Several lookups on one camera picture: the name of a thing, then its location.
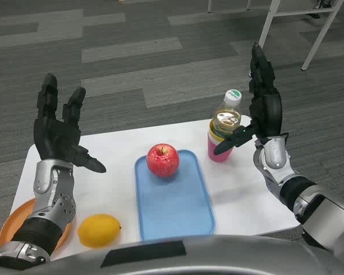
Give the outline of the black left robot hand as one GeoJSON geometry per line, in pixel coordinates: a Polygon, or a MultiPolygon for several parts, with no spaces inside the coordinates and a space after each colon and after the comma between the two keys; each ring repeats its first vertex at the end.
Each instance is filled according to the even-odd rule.
{"type": "Polygon", "coordinates": [[[62,119],[56,118],[58,106],[57,78],[48,73],[38,93],[38,115],[34,121],[34,143],[41,160],[57,159],[85,167],[93,172],[105,173],[105,166],[89,155],[88,150],[79,145],[80,111],[86,90],[78,87],[68,102],[63,105],[62,119]]]}

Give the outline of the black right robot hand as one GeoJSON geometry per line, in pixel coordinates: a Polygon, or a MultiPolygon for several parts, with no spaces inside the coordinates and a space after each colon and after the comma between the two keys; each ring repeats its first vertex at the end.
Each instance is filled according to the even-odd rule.
{"type": "Polygon", "coordinates": [[[233,147],[240,147],[252,139],[279,136],[282,128],[282,99],[274,86],[275,73],[270,61],[267,60],[263,49],[258,43],[252,48],[250,63],[251,80],[249,91],[253,94],[249,112],[250,125],[240,126],[232,131],[213,153],[223,154],[233,147]]]}

